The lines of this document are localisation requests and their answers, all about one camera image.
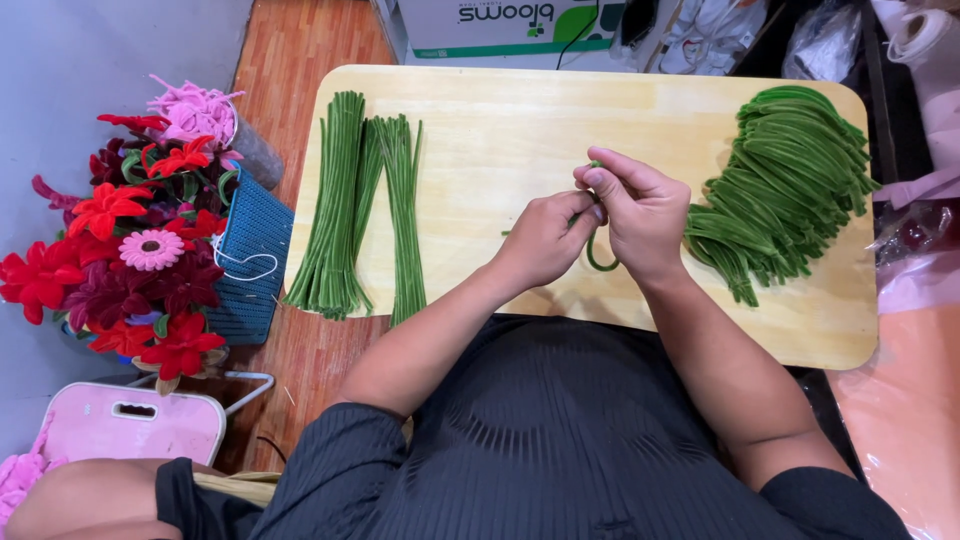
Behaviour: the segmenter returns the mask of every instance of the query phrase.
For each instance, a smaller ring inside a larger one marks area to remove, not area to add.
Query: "pleated black fabric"
[[[389,414],[328,409],[252,537],[909,538],[840,473],[793,469],[759,494],[734,478],[650,332],[500,318],[415,426],[408,451]]]

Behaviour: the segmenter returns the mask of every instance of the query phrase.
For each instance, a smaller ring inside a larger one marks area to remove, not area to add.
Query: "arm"
[[[851,476],[800,386],[681,263],[690,188],[610,150],[591,148],[588,155],[605,168],[578,168],[577,186],[592,187],[603,200],[613,253],[643,292],[670,360],[730,451],[740,479],[758,491],[794,467]]]
[[[572,227],[567,221],[582,212]],[[337,402],[406,418],[444,379],[484,322],[516,295],[563,275],[600,224],[584,192],[532,201],[500,251],[464,282],[378,339],[350,368]]]

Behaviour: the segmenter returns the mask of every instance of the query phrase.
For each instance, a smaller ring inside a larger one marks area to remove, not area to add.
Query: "pink gerbera flower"
[[[183,255],[183,240],[170,231],[131,233],[123,239],[120,258],[137,270],[160,270],[173,266]]]

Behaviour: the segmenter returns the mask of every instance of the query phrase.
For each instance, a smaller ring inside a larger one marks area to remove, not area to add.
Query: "wooden board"
[[[466,278],[496,253],[501,231],[527,202],[573,189],[571,171],[588,162],[590,145],[644,160],[693,187],[720,173],[737,135],[735,114],[758,91],[783,81],[590,72],[348,65],[321,83],[300,182],[285,285],[297,274],[313,221],[321,162],[321,116],[333,93],[364,92],[367,116],[404,113],[423,120],[417,221],[427,302]],[[804,83],[826,94],[866,131],[863,104],[850,90]],[[716,272],[684,253],[694,279],[750,336],[780,362],[851,369],[876,345],[873,215],[854,218],[813,276],[785,286],[756,287],[760,308],[733,302]],[[595,254],[612,260],[607,228]],[[375,306],[389,314],[394,298],[394,237],[381,179],[357,264]],[[654,330],[650,311],[621,266],[589,267],[586,255],[559,280],[530,290],[502,309],[566,315]]]

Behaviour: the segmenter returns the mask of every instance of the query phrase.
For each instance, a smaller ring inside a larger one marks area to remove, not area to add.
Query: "cardboard box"
[[[595,0],[399,0],[417,58],[559,53],[596,14]],[[567,51],[610,48],[623,0],[601,0],[600,16]]]

